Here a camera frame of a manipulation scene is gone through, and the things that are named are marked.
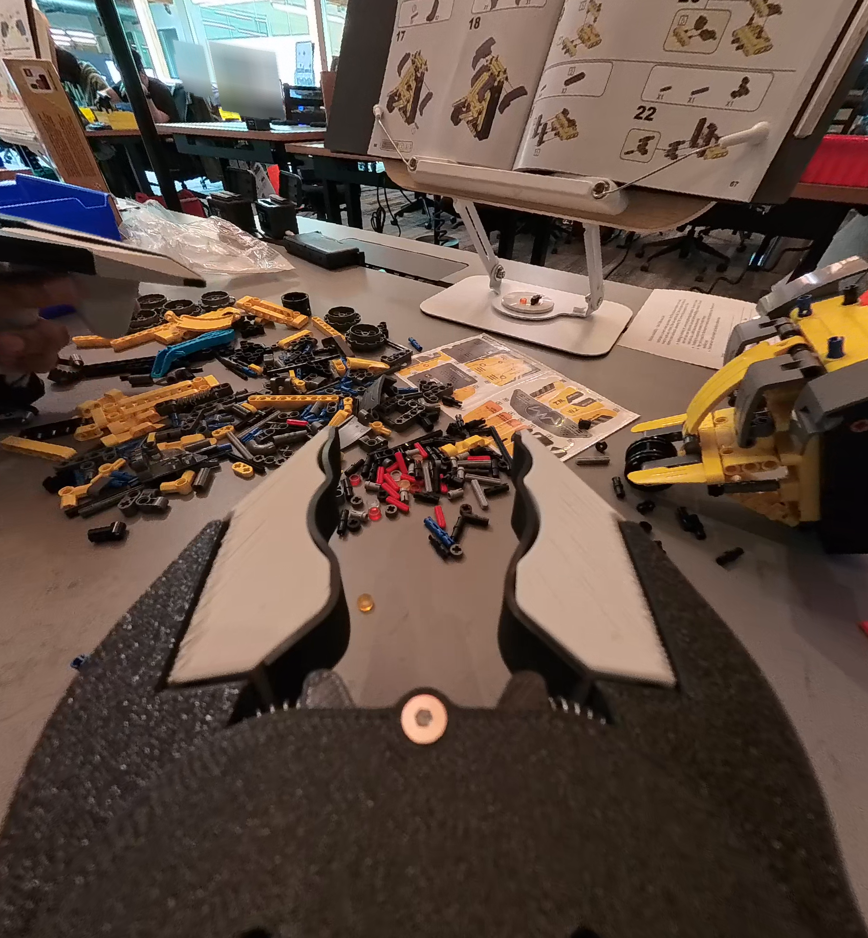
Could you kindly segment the blue storage bin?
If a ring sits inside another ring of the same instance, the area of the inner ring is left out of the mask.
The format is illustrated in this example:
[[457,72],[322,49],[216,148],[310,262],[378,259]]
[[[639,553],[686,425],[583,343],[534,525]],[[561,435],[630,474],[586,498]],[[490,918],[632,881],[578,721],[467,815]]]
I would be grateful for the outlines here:
[[0,215],[121,241],[110,194],[19,173],[0,182]]

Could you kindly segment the pile of toy building pieces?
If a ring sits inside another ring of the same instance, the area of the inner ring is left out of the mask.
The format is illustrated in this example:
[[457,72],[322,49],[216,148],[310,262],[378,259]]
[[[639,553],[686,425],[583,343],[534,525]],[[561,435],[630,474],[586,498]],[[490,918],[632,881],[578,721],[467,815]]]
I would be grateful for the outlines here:
[[287,465],[326,429],[363,455],[336,483],[338,536],[413,507],[430,515],[428,541],[459,559],[465,530],[488,525],[490,500],[509,491],[511,447],[484,418],[460,414],[450,382],[397,376],[409,347],[350,308],[308,315],[308,296],[278,303],[207,292],[198,301],[139,297],[119,338],[74,338],[116,353],[156,343],[153,356],[60,360],[52,385],[118,377],[76,416],[5,437],[3,450],[53,463],[44,489],[68,518],[116,510],[164,517],[173,499],[204,496],[217,473],[248,481]]

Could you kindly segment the black power adapter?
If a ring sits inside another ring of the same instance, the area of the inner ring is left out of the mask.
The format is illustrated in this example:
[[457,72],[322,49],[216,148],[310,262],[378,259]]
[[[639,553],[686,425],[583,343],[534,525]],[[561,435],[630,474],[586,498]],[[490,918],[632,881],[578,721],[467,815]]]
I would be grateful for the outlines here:
[[319,233],[291,233],[282,238],[287,254],[325,270],[366,266],[365,253],[354,243],[339,241]]

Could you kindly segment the brown cardboard box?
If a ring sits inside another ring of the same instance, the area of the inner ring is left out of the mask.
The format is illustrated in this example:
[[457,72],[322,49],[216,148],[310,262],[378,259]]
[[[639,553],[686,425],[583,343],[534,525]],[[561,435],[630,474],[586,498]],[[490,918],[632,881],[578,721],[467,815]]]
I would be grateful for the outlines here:
[[2,64],[18,90],[37,139],[61,180],[109,194],[109,186],[56,67],[48,60],[35,59],[4,58]]

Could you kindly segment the clear plastic bag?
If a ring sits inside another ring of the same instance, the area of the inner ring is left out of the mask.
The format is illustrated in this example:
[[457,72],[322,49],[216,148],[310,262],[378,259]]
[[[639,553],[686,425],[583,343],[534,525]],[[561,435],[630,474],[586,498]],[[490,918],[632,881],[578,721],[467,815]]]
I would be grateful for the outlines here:
[[172,212],[157,202],[121,199],[123,240],[164,254],[205,277],[280,275],[293,265],[276,247],[220,217]]

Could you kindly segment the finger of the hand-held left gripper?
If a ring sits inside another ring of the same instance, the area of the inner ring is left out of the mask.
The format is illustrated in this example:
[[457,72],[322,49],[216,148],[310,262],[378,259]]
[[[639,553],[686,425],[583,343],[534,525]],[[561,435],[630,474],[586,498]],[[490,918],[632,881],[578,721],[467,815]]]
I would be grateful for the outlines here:
[[201,275],[164,254],[3,214],[0,214],[0,264],[193,288],[206,284]]

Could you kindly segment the person's left hand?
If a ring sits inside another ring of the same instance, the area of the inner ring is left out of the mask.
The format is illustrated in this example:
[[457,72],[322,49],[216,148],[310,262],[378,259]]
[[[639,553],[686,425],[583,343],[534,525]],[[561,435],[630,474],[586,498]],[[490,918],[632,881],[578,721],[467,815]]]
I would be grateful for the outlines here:
[[0,275],[0,373],[18,376],[51,369],[70,336],[65,325],[39,311],[76,305],[76,284],[68,276]]

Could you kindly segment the open instruction booklet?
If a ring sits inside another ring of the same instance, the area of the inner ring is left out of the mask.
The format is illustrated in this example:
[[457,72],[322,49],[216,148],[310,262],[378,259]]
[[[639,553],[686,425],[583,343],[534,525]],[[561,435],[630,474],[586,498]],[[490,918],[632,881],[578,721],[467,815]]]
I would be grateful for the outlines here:
[[867,33],[868,2],[399,2],[369,152],[751,202]]

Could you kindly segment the yellow sticker sheet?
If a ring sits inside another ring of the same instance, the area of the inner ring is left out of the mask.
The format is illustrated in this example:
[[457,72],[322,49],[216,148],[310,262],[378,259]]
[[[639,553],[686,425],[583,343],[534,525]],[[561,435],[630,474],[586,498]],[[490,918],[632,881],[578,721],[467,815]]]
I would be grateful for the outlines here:
[[563,461],[639,417],[486,334],[421,353],[396,375],[416,388],[450,384],[465,421],[484,420],[508,448],[515,432],[529,430]]

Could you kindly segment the white book stand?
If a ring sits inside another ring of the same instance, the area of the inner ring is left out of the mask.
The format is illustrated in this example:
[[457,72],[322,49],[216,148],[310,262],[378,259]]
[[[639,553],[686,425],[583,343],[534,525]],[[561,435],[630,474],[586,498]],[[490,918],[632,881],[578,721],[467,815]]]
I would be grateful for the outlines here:
[[349,2],[326,146],[382,160],[389,178],[406,190],[453,199],[486,272],[425,301],[424,313],[583,358],[606,355],[631,318],[627,306],[605,299],[599,227],[647,233],[694,220],[718,202],[785,202],[868,57],[867,33],[811,143],[788,146],[773,170],[772,189],[751,202],[620,186],[605,177],[493,171],[438,160],[433,167],[440,174],[431,186],[413,177],[414,159],[381,159],[369,152],[372,110],[399,2],[505,1]]

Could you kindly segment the small black box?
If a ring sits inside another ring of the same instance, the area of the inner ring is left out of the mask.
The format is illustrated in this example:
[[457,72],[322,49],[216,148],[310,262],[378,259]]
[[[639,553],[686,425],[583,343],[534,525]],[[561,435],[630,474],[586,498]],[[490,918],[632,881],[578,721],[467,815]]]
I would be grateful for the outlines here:
[[298,235],[297,208],[293,202],[278,196],[259,198],[255,202],[262,235],[282,241],[287,235]]
[[208,193],[206,201],[211,216],[220,217],[247,234],[258,235],[255,197],[221,191]]

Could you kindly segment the yellow toy vehicle model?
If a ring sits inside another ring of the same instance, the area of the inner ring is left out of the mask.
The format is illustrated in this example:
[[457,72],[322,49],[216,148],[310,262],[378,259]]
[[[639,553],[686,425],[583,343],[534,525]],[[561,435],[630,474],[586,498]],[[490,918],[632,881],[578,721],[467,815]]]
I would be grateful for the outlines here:
[[733,328],[686,413],[636,425],[634,488],[705,486],[811,527],[827,554],[868,555],[868,307],[853,256],[788,281]]

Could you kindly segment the red storage bin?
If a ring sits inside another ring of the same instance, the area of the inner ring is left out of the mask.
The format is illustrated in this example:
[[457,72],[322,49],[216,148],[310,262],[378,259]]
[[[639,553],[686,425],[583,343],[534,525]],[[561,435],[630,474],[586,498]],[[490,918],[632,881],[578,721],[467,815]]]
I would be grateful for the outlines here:
[[868,135],[826,135],[800,182],[868,189]]

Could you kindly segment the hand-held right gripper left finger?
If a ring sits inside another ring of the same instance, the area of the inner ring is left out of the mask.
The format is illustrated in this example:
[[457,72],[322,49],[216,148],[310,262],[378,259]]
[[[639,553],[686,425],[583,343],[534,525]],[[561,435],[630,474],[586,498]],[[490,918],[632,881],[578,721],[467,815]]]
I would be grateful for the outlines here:
[[340,474],[337,430],[324,428],[229,513],[171,685],[258,676],[297,689],[341,661],[349,614],[330,542]]

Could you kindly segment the black office chair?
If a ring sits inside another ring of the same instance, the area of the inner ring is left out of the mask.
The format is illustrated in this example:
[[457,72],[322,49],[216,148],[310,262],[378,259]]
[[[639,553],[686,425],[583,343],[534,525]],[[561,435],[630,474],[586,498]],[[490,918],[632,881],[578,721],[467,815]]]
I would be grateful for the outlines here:
[[642,261],[640,271],[647,273],[651,269],[651,264],[662,257],[671,254],[677,254],[680,260],[695,259],[715,259],[718,261],[716,272],[726,273],[730,267],[729,255],[713,247],[707,242],[711,233],[715,231],[714,226],[690,222],[678,228],[678,234],[654,241],[642,243],[636,252],[636,257]]

